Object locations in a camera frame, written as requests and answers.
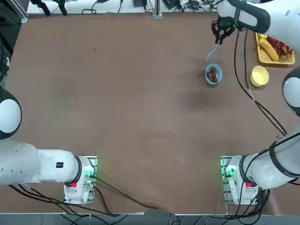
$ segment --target table surface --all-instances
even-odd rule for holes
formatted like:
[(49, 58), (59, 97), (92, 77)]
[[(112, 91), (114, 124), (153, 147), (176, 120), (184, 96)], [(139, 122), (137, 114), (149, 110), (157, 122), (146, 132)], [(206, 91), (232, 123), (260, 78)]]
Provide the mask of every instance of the table surface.
[[(204, 79), (214, 48), (216, 14), (31, 17), (23, 24), (7, 89), (20, 101), (15, 140), (37, 148), (98, 155), (98, 175), (148, 205), (173, 213), (214, 214), (222, 178), (220, 155), (268, 147), (278, 131), (238, 86), (233, 70), (236, 33), (208, 63), (223, 70), (217, 87)], [(244, 82), (243, 39), (237, 69)], [(247, 74), (258, 64), (252, 32)], [(268, 67), (269, 83), (253, 95), (288, 132), (298, 118), (281, 84), (290, 68)], [(62, 184), (34, 185), (62, 199)], [(102, 188), (113, 212), (145, 208)], [(1, 212), (61, 212), (1, 187)], [(299, 215), (298, 187), (271, 190), (266, 214)], [(97, 197), (88, 205), (103, 210)], [(223, 195), (217, 213), (225, 213)]]

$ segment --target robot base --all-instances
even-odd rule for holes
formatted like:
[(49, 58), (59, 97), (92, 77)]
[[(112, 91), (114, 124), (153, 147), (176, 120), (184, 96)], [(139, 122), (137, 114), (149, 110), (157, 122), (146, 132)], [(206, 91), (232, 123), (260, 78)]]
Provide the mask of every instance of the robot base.
[(70, 187), (64, 184), (64, 202), (70, 204), (88, 204), (95, 201), (95, 190), (93, 189), (96, 180), (89, 176), (96, 176), (97, 172), (97, 156), (78, 156), (82, 170), (80, 179), (77, 183), (72, 183)]
[[(232, 201), (230, 201), (233, 204), (240, 204), (241, 205), (249, 205), (254, 199), (258, 193), (258, 186), (251, 187), (251, 184), (245, 183), (243, 184), (243, 179), (240, 175), (240, 160), (242, 156), (234, 156), (230, 160), (229, 164), (227, 166), (224, 165), (224, 175), (225, 179), (228, 181), (230, 192), (232, 196)], [(240, 190), (242, 187), (242, 196), (240, 200)]]

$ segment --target wooden tray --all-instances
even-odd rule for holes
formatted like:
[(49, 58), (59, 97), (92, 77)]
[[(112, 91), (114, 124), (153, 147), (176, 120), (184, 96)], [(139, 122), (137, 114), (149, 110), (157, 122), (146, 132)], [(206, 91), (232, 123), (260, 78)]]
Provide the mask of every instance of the wooden tray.
[(256, 38), (256, 45), (257, 45), (257, 52), (258, 52), (258, 59), (262, 63), (267, 63), (267, 64), (280, 64), (280, 65), (293, 65), (295, 63), (295, 53), (294, 50), (292, 51), (292, 57), (290, 57), (288, 60), (285, 62), (281, 61), (273, 61), (271, 57), (263, 50), (260, 48), (258, 44), (259, 37), (257, 33), (255, 33), (255, 38)]

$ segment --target floor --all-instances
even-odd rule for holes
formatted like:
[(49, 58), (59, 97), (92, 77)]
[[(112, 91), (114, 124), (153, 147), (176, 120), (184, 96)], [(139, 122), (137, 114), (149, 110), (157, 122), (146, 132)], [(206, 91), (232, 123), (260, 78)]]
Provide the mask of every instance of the floor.
[[(18, 18), (11, 13), (9, 10), (5, 9), (2, 4), (0, 4), (0, 11), (8, 16), (11, 20), (15, 23), (19, 23)], [(18, 27), (13, 24), (8, 24), (1, 27), (2, 33), (10, 42), (11, 46), (15, 45), (15, 41), (18, 36)], [(170, 214), (165, 213), (159, 210), (149, 210), (145, 212), (144, 215), (129, 215), (124, 220), (119, 222), (120, 225), (134, 225), (134, 224), (144, 224), (144, 225), (167, 225), (170, 223)], [(71, 220), (76, 220), (77, 216), (67, 216)], [(111, 218), (108, 216), (100, 216), (104, 219), (108, 224), (112, 224), (113, 222), (117, 221), (118, 218)], [(200, 216), (185, 216), (183, 225), (194, 225), (198, 221)], [(223, 220), (213, 219), (210, 217), (207, 218), (207, 224), (209, 225), (220, 225), (222, 224)], [(251, 223), (254, 219), (247, 219), (243, 220), (245, 223)], [(2, 214), (0, 215), (1, 225), (18, 225), (23, 224), (26, 221), (26, 224), (31, 225), (69, 225), (71, 222), (67, 221), (61, 215), (58, 214)], [(99, 221), (98, 219), (92, 217), (84, 217), (76, 222), (78, 225), (97, 225), (103, 224), (103, 222)], [(289, 225), (296, 225), (300, 223), (300, 217), (281, 217), (281, 216), (262, 216), (260, 220), (256, 223), (257, 225), (281, 225), (281, 224), (289, 224)], [(201, 220), (199, 225), (204, 225), (205, 220)], [(239, 224), (238, 221), (229, 221), (228, 225), (235, 225)]]

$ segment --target yellow bowl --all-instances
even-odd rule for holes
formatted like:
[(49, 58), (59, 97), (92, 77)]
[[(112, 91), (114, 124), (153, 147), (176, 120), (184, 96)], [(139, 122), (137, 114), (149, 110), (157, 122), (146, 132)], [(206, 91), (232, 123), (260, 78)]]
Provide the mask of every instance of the yellow bowl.
[(269, 73), (265, 67), (256, 66), (252, 70), (250, 80), (252, 84), (256, 87), (263, 86), (269, 81)]

